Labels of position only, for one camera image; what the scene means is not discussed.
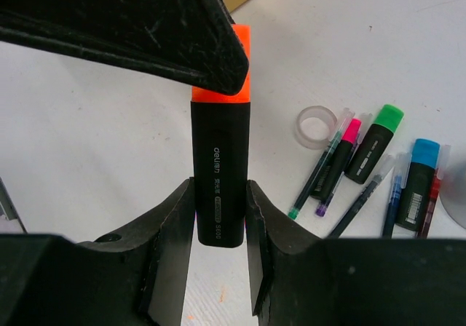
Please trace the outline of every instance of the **black highlighter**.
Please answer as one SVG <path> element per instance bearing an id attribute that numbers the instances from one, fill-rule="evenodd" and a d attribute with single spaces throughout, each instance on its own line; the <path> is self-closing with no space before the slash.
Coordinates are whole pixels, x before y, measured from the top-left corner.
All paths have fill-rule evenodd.
<path id="1" fill-rule="evenodd" d="M 356 143 L 356 138 L 358 137 L 360 126 L 361 121 L 358 119 L 353 119 L 349 123 L 346 132 L 343 134 L 341 142 L 336 147 L 335 152 L 325 169 L 325 172 L 321 175 L 314 190 L 311 191 L 310 196 L 314 199 L 325 202 L 332 194 L 338 179 L 340 179 L 341 173 L 348 164 L 352 148 Z"/>
<path id="2" fill-rule="evenodd" d="M 404 113 L 385 104 L 369 127 L 363 142 L 355 152 L 344 174 L 358 184 L 364 184 L 392 140 Z"/>
<path id="3" fill-rule="evenodd" d="M 417 231 L 429 204 L 440 145 L 427 139 L 414 143 L 406 187 L 401 192 L 396 223 Z"/>
<path id="4" fill-rule="evenodd" d="M 233 29 L 250 57 L 250 28 Z M 236 95 L 192 89 L 191 125 L 197 238 L 207 246 L 244 241 L 250 121 L 249 72 Z"/>

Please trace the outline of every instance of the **red pen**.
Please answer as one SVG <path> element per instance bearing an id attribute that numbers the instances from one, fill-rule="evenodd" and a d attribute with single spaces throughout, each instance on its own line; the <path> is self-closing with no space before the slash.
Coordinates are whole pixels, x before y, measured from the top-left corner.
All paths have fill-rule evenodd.
<path id="1" fill-rule="evenodd" d="M 443 176 L 445 174 L 446 165 L 450 157 L 451 146 L 442 146 L 440 156 L 438 157 L 437 167 L 434 174 L 434 180 L 429 192 L 429 204 L 425 213 L 424 221 L 422 222 L 420 230 L 417 232 L 416 237 L 427 238 L 430 229 L 430 222 L 434 216 L 435 205 L 437 204 L 438 193 L 440 191 Z"/>

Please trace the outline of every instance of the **blue pen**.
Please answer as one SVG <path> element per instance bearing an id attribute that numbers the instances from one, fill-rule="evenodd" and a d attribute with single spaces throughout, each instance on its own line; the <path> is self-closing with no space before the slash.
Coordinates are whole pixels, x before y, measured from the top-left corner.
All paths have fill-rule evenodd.
<path id="1" fill-rule="evenodd" d="M 385 215 L 382 237 L 392 237 L 393 226 L 395 225 L 398 206 L 400 204 L 401 191 L 406 186 L 406 178 L 408 177 L 410 162 L 410 153 L 399 153 L 396 156 L 395 169 L 393 170 L 392 177 L 392 190 L 390 191 L 390 200 L 387 205 L 387 214 Z"/>
<path id="2" fill-rule="evenodd" d="M 374 176 L 372 177 L 369 184 L 364 188 L 355 201 L 349 206 L 348 210 L 345 212 L 341 220 L 336 224 L 335 228 L 332 229 L 328 238 L 337 238 L 343 234 L 343 231 L 348 227 L 356 215 L 359 213 L 361 208 L 366 204 L 366 202 L 371 197 L 372 193 L 375 192 L 380 183 L 387 177 L 387 175 L 392 170 L 395 163 L 395 158 L 391 155 L 383 155 L 380 159 L 379 166 L 374 171 Z"/>
<path id="3" fill-rule="evenodd" d="M 356 138 L 356 143 L 352 146 L 351 152 L 349 153 L 348 163 L 350 163 L 352 156 L 354 155 L 358 146 L 363 141 L 363 138 L 366 135 L 367 130 L 371 126 L 372 114 L 361 114 L 359 120 L 361 120 L 361 127 L 358 132 L 358 137 Z M 328 206 L 330 206 L 333 196 L 336 193 L 336 189 L 340 185 L 340 182 L 343 176 L 344 176 L 344 172 L 341 173 L 340 178 L 338 179 L 335 186 L 333 187 L 333 190 L 330 196 L 327 198 L 327 200 L 325 202 L 322 202 L 322 201 L 319 202 L 319 205 L 317 206 L 317 209 L 315 210 L 315 214 L 318 215 L 319 217 L 323 217 L 325 213 L 327 212 Z"/>

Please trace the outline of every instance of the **metal object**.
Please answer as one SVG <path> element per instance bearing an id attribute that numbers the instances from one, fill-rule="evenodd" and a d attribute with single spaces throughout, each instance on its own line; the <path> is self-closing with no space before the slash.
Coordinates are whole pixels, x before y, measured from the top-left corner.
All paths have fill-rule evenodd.
<path id="1" fill-rule="evenodd" d="M 454 160 L 445 171 L 440 189 L 440 198 L 445 211 L 460 226 L 466 229 L 466 156 Z"/>
<path id="2" fill-rule="evenodd" d="M 95 242 L 0 235 L 0 325 L 179 325 L 194 182 Z"/>

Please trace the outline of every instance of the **purple pen tip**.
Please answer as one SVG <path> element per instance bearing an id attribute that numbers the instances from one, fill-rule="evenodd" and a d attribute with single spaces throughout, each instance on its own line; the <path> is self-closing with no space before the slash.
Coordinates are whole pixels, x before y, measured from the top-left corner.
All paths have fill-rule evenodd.
<path id="1" fill-rule="evenodd" d="M 323 217 L 325 215 L 326 211 L 327 211 L 327 209 L 325 208 L 325 206 L 319 206 L 315 210 L 315 214 L 318 215 L 319 217 Z"/>

